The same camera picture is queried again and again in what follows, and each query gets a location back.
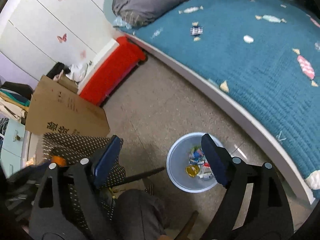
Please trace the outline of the light blue trash bin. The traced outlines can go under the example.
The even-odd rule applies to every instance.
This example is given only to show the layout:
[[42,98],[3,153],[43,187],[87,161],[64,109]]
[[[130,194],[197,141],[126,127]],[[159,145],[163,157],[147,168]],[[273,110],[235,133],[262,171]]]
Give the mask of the light blue trash bin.
[[203,132],[193,132],[182,136],[167,155],[168,176],[184,192],[202,193],[217,184],[202,150],[203,135]]

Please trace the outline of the person's grey trouser leg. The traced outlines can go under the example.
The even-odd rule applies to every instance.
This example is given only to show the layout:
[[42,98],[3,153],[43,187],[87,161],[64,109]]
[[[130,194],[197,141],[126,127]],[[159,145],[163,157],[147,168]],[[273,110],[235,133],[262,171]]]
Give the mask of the person's grey trouser leg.
[[122,239],[159,239],[165,235],[165,206],[156,196],[131,189],[116,204],[116,225]]

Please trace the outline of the brown cardboard box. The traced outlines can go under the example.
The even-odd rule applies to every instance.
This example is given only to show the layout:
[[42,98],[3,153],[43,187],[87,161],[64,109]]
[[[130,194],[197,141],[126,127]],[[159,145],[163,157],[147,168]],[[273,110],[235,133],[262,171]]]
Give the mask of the brown cardboard box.
[[45,75],[29,106],[25,129],[35,135],[47,132],[106,137],[110,133],[105,111],[80,98]]

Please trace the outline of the white plastic bag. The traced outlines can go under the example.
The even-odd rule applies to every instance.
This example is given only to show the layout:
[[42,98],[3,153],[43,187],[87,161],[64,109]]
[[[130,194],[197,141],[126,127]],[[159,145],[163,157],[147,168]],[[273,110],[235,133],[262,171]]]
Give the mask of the white plastic bag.
[[68,67],[68,71],[66,72],[66,77],[76,83],[80,83],[86,76],[87,69],[88,69],[87,63],[79,64],[79,65],[72,64]]

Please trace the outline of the red covered low bench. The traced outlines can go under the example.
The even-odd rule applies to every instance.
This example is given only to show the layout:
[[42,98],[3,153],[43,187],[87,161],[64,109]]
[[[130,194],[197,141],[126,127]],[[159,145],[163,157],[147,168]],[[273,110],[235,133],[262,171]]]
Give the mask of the red covered low bench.
[[119,46],[103,61],[78,94],[86,101],[100,106],[131,70],[146,60],[146,55],[125,36],[117,38]]

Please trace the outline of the teal candy pattern bedspread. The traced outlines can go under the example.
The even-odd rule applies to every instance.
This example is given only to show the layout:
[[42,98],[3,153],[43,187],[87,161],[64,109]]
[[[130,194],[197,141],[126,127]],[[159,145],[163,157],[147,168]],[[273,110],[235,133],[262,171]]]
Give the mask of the teal candy pattern bedspread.
[[319,170],[319,19],[297,0],[190,0],[129,34],[216,86]]

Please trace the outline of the white bed frame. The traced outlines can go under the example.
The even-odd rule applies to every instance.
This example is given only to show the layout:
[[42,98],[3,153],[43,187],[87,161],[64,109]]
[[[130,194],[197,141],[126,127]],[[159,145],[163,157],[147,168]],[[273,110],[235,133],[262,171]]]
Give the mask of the white bed frame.
[[168,65],[172,70],[185,78],[188,82],[200,90],[213,103],[219,106],[230,118],[232,118],[264,151],[271,161],[279,169],[285,180],[288,182],[296,197],[312,205],[316,198],[310,187],[304,181],[295,163],[283,149],[279,141],[247,110],[225,94],[215,85],[210,83],[193,70],[169,57],[159,49],[144,42],[143,40],[127,33],[123,33],[130,41],[137,44],[148,53]]

